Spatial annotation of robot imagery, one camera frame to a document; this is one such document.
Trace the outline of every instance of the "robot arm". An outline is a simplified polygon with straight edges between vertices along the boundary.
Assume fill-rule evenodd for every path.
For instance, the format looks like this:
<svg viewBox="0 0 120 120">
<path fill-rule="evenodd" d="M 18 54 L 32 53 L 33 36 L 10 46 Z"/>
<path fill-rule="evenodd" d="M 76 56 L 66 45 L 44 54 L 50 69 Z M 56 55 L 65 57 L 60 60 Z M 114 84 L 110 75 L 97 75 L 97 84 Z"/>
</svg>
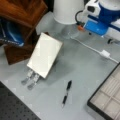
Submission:
<svg viewBox="0 0 120 120">
<path fill-rule="evenodd" d="M 80 22 L 92 33 L 120 41 L 120 0 L 90 0 Z"/>
</svg>

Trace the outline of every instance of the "white board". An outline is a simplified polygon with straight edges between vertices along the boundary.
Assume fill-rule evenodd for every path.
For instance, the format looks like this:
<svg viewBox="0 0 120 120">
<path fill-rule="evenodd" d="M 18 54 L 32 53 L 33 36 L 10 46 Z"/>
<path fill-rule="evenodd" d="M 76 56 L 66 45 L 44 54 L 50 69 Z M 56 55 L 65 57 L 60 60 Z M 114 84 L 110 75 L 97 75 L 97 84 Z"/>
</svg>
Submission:
<svg viewBox="0 0 120 120">
<path fill-rule="evenodd" d="M 46 78 L 62 44 L 61 41 L 41 33 L 27 66 L 43 78 Z"/>
</svg>

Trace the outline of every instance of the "black pen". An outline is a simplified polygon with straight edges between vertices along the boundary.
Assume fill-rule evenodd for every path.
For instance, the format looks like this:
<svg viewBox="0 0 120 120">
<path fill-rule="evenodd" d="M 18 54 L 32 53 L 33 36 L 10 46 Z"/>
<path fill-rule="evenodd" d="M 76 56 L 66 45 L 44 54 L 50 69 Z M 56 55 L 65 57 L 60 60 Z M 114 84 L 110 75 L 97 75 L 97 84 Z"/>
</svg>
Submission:
<svg viewBox="0 0 120 120">
<path fill-rule="evenodd" d="M 68 97 L 68 92 L 71 88 L 71 85 L 72 85 L 72 80 L 68 82 L 68 85 L 67 85 L 67 88 L 66 88 L 66 94 L 63 98 L 63 101 L 62 101 L 62 108 L 64 107 L 65 103 L 66 103 L 66 100 L 67 100 L 67 97 Z"/>
</svg>

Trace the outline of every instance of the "cable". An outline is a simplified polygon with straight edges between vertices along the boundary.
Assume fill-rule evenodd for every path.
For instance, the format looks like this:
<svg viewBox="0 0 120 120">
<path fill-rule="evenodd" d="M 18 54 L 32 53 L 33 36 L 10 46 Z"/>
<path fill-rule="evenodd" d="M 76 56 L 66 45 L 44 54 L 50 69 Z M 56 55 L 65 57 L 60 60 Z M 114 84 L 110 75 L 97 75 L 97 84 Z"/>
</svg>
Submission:
<svg viewBox="0 0 120 120">
<path fill-rule="evenodd" d="M 81 12 L 83 12 L 83 11 L 82 11 L 82 10 L 81 10 L 81 11 L 78 11 L 78 12 L 75 14 L 75 20 L 76 20 L 76 22 L 77 22 L 77 25 L 80 25 L 80 24 L 81 24 L 81 22 L 78 21 L 78 19 L 77 19 L 78 14 L 81 13 Z"/>
<path fill-rule="evenodd" d="M 92 48 L 92 47 L 84 44 L 83 42 L 81 42 L 81 41 L 79 41 L 79 40 L 77 40 L 77 39 L 75 39 L 75 38 L 73 38 L 73 37 L 71 37 L 71 39 L 79 42 L 79 43 L 82 44 L 83 46 L 89 48 L 90 50 L 92 50 L 92 51 L 94 51 L 94 52 L 96 52 L 96 53 L 98 53 L 98 54 L 101 55 L 102 57 L 104 57 L 104 58 L 106 58 L 106 59 L 109 59 L 109 60 L 111 60 L 111 61 L 113 61 L 113 62 L 115 62 L 115 63 L 117 63 L 117 64 L 119 63 L 117 60 L 115 60 L 115 59 L 113 59 L 113 58 L 110 57 L 110 53 L 109 53 L 109 52 L 107 52 L 107 51 L 105 51 L 105 50 L 103 50 L 102 52 L 100 52 L 100 51 L 98 51 L 98 50 L 96 50 L 96 49 L 94 49 L 94 48 Z"/>
</svg>

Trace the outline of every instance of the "table surface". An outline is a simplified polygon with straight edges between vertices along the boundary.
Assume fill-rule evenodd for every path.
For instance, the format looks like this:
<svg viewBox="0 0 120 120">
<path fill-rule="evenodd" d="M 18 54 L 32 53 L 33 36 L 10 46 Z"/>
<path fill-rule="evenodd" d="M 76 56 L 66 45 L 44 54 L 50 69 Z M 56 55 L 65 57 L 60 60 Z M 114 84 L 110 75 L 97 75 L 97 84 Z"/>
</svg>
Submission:
<svg viewBox="0 0 120 120">
<path fill-rule="evenodd" d="M 48 31 L 51 36 L 62 41 L 64 45 L 58 56 L 58 62 L 47 79 L 40 80 L 33 90 L 28 90 L 27 85 L 32 81 L 23 86 L 21 80 L 26 78 L 28 72 L 26 65 L 29 60 L 9 66 L 4 49 L 1 47 L 1 82 L 42 120 L 103 120 L 86 103 L 113 70 L 116 63 L 102 58 L 74 40 L 63 38 L 60 34 L 62 25 L 56 23 L 52 18 L 49 19 L 50 23 L 41 20 L 41 22 L 45 22 L 46 26 L 49 24 L 41 30 Z M 80 32 L 77 38 L 99 51 L 107 50 L 111 53 L 111 57 L 120 61 L 120 46 L 108 45 L 106 39 L 89 35 L 87 32 Z M 69 80 L 72 80 L 73 84 L 66 105 L 62 108 L 61 104 Z"/>
</svg>

